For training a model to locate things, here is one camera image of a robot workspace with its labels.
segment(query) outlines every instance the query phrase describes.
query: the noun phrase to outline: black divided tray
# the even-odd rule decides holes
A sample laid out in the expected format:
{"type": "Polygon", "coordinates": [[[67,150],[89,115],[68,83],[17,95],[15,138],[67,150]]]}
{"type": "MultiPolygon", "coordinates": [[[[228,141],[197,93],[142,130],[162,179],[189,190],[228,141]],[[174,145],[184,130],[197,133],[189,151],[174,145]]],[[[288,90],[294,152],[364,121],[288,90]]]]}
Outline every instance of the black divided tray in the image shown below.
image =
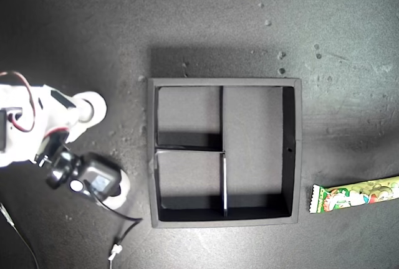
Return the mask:
{"type": "Polygon", "coordinates": [[[154,227],[297,222],[298,79],[148,81],[154,227]]]}

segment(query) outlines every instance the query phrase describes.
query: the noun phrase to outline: red wire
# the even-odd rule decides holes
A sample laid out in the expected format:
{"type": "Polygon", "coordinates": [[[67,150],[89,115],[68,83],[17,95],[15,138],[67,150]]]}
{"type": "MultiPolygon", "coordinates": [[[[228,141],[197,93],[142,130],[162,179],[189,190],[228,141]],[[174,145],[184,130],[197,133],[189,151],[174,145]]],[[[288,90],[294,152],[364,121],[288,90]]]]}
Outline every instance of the red wire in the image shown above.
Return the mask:
{"type": "Polygon", "coordinates": [[[52,133],[55,133],[55,132],[58,132],[58,131],[69,131],[69,128],[68,128],[68,127],[56,127],[56,128],[50,129],[50,130],[44,135],[43,139],[46,138],[46,137],[48,137],[48,136],[51,135],[52,133]]]}
{"type": "Polygon", "coordinates": [[[31,132],[33,130],[33,128],[35,127],[35,122],[36,122],[36,108],[35,108],[35,103],[34,103],[34,100],[33,100],[32,92],[31,92],[31,85],[26,80],[26,78],[19,72],[15,72],[15,71],[12,71],[12,72],[1,72],[0,73],[0,77],[1,76],[5,76],[5,75],[9,75],[9,74],[13,74],[13,75],[17,76],[23,82],[23,84],[26,87],[26,90],[27,90],[27,92],[29,94],[29,103],[31,104],[32,111],[33,111],[33,120],[32,120],[32,126],[31,126],[30,129],[25,129],[24,127],[20,126],[17,123],[17,120],[15,119],[15,115],[12,116],[11,123],[19,131],[22,131],[22,132],[25,132],[25,133],[31,132]]]}

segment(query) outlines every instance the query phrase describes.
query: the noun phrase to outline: dark gray table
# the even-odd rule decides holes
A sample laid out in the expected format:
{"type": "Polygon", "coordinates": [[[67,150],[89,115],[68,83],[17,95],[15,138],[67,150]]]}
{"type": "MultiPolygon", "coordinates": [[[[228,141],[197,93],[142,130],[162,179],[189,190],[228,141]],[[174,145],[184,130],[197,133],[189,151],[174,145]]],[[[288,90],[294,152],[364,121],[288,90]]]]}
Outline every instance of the dark gray table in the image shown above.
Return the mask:
{"type": "MultiPolygon", "coordinates": [[[[73,148],[112,154],[130,175],[123,211],[145,221],[115,268],[399,268],[399,201],[308,213],[313,183],[399,174],[398,46],[399,0],[0,0],[1,70],[70,94],[97,90],[109,104],[73,148]],[[303,86],[299,223],[151,229],[139,76],[281,77],[279,68],[303,86]]],[[[1,200],[41,267],[106,268],[122,221],[50,190],[45,174],[28,164],[0,172],[1,200]]],[[[2,268],[33,268],[0,227],[2,268]]]]}

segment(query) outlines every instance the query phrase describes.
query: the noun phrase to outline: snack wrapper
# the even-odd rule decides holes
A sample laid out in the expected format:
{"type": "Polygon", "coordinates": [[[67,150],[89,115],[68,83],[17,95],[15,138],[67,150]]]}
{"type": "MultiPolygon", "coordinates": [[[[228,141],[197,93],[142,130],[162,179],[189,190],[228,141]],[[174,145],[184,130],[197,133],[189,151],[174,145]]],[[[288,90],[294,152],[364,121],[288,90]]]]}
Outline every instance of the snack wrapper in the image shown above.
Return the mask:
{"type": "Polygon", "coordinates": [[[399,176],[331,188],[313,185],[309,211],[324,213],[397,198],[399,198],[399,176]]]}

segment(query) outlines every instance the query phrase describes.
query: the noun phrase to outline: white connector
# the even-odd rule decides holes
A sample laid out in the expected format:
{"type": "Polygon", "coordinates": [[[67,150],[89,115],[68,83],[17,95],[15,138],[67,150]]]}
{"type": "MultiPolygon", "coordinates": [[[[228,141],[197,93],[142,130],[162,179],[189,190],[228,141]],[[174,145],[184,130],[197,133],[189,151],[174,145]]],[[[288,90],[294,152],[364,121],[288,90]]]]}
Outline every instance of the white connector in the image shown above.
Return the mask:
{"type": "Polygon", "coordinates": [[[111,250],[111,255],[108,258],[108,261],[112,262],[115,256],[119,254],[121,251],[122,251],[122,245],[114,244],[111,250]]]}
{"type": "Polygon", "coordinates": [[[3,206],[2,203],[0,203],[0,212],[3,214],[3,216],[6,218],[7,222],[12,226],[15,227],[15,223],[12,221],[10,214],[8,214],[6,208],[3,206]]]}

